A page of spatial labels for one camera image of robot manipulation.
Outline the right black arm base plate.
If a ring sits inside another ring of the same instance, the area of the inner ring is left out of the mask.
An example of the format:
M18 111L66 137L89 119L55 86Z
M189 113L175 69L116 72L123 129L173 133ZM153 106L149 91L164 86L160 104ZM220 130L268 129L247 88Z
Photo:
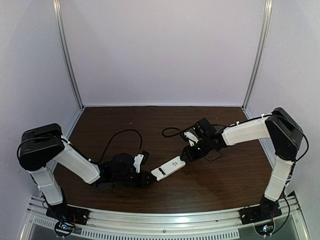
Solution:
M270 210L266 205L246 206L241 208L238 213L243 225L271 220L274 217L282 215L282 211L279 206Z

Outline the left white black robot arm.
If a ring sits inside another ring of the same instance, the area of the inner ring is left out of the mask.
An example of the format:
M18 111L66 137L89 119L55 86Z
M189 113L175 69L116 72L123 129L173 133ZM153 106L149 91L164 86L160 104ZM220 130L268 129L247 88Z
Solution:
M112 185L146 188L157 180L149 171L141 169L149 158L148 152L142 151L136 156L123 152L110 161L94 162L63 135L57 123L25 131L16 155L20 166L31 175L46 202L53 206L53 215L61 222L69 221L72 211L63 204L66 198L48 166L51 161L64 166L97 189Z

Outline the white remote control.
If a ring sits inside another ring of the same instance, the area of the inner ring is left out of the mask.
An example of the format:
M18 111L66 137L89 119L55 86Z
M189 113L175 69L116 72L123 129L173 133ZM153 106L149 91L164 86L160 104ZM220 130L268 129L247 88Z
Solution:
M160 167L157 167L151 171L151 174L156 178L159 182L164 178L172 175L173 173L177 172L181 168L186 165L186 162L181 160L180 156L176 156L171 160L167 161L166 163L162 164Z

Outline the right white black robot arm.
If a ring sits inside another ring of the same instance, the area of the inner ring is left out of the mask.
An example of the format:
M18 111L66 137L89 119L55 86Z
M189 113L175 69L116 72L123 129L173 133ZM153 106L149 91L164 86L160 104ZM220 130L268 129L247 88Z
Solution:
M306 139L302 128L283 108L277 107L271 113L226 126L210 123L204 117L190 129L197 140L182 150L181 159L187 163L202 159L211 151L218 152L261 139L271 140L275 151L274 167L256 210L259 220L268 220L276 212L280 196L300 160L298 152L302 141Z

